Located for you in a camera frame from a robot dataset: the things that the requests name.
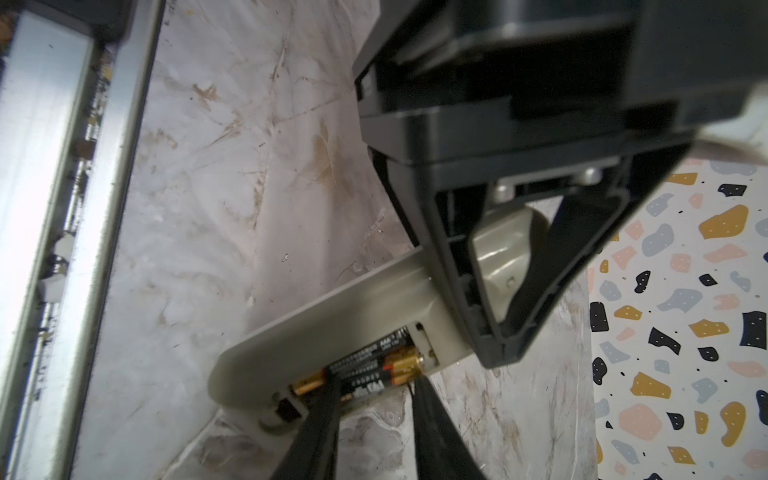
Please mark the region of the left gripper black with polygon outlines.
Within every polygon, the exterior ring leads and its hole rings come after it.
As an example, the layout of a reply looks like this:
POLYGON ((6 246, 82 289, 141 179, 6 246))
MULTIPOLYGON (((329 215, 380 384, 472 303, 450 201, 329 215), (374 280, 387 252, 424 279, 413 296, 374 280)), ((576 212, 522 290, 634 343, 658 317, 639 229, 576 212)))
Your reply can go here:
POLYGON ((614 165, 563 198, 500 329, 519 362, 577 276, 767 77, 763 1, 384 1, 353 65, 399 192, 614 165))

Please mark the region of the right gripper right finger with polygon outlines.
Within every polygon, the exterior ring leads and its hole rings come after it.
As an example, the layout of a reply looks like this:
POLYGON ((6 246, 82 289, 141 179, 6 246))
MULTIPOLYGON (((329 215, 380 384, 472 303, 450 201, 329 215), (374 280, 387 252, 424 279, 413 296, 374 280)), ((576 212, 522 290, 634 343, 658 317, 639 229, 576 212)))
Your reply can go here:
POLYGON ((426 376, 413 382, 412 411, 419 479, 485 479, 426 376))

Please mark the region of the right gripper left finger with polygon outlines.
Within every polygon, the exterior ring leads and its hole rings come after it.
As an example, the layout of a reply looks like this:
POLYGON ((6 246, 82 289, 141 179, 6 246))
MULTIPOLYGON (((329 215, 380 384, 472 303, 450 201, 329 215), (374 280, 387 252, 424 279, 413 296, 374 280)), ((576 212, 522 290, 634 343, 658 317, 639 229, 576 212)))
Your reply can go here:
POLYGON ((271 479, 335 479, 340 413, 340 381, 333 377, 322 388, 271 479))

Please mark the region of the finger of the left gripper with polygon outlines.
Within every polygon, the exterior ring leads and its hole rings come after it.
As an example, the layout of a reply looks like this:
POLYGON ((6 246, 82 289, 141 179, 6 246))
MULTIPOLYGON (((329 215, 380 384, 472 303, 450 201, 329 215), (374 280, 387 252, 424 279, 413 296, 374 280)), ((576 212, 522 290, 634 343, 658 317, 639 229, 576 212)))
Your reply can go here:
POLYGON ((486 184, 443 188, 430 168, 400 164, 374 149, 368 153, 406 233, 424 249, 430 272, 481 364, 491 369, 519 362, 520 342, 502 332, 503 323, 488 304, 474 235, 484 221, 493 225, 521 218, 522 208, 490 208, 486 184))

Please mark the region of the white remote control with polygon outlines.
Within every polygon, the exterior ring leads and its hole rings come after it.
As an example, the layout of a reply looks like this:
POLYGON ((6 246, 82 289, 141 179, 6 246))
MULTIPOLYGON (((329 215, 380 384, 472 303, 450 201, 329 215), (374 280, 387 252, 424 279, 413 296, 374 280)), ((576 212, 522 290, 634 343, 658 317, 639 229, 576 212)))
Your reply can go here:
MULTIPOLYGON (((484 221, 474 235, 488 304, 502 323, 527 275, 531 248, 549 230, 541 212, 520 207, 521 218, 493 225, 484 221)), ((326 385, 304 399, 293 394, 293 384, 402 328, 423 355, 421 375, 468 356, 478 359, 421 246, 225 350, 210 374, 209 396, 244 429, 268 438, 287 436, 302 423, 326 385)), ((341 401, 341 408, 355 410, 407 384, 341 401)))

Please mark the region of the black gold AAA battery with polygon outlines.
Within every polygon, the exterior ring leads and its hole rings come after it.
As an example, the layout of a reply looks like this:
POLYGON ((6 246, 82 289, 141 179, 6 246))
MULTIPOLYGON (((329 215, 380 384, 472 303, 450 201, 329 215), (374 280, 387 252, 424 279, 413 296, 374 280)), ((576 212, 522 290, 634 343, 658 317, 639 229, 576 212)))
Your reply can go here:
POLYGON ((352 374, 354 370, 369 365, 374 360, 405 349, 415 349, 421 354, 407 330, 402 328, 327 365, 310 377, 293 384, 291 386, 292 392, 297 397, 308 399, 311 392, 323 387, 333 377, 339 379, 341 389, 341 380, 352 374))

